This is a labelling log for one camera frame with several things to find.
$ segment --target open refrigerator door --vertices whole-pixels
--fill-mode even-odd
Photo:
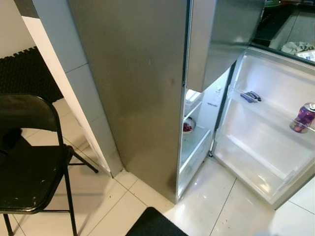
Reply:
[[[273,208],[314,174],[315,121],[292,123],[314,91],[312,66],[262,50],[235,68],[213,154]]]

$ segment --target chair seat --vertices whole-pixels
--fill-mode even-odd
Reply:
[[[50,203],[63,177],[63,148],[19,143],[0,162],[0,212],[33,214]]]

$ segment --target crisper drawer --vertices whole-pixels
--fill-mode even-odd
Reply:
[[[198,170],[200,164],[206,157],[210,148],[210,133],[211,131],[208,130],[187,161],[180,168],[178,178],[178,197],[182,195],[190,180]]]

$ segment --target doormat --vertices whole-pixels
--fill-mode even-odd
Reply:
[[[148,207],[126,236],[188,236],[153,207]]]

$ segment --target black folding chair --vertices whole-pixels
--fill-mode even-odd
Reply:
[[[68,165],[74,155],[95,173],[91,164],[63,143],[54,106],[29,94],[0,94],[0,129],[37,128],[57,133],[58,146],[31,146],[22,137],[10,150],[0,150],[0,213],[9,236],[14,235],[8,214],[69,212],[73,235],[77,236]],[[45,210],[62,177],[67,190],[68,210]]]

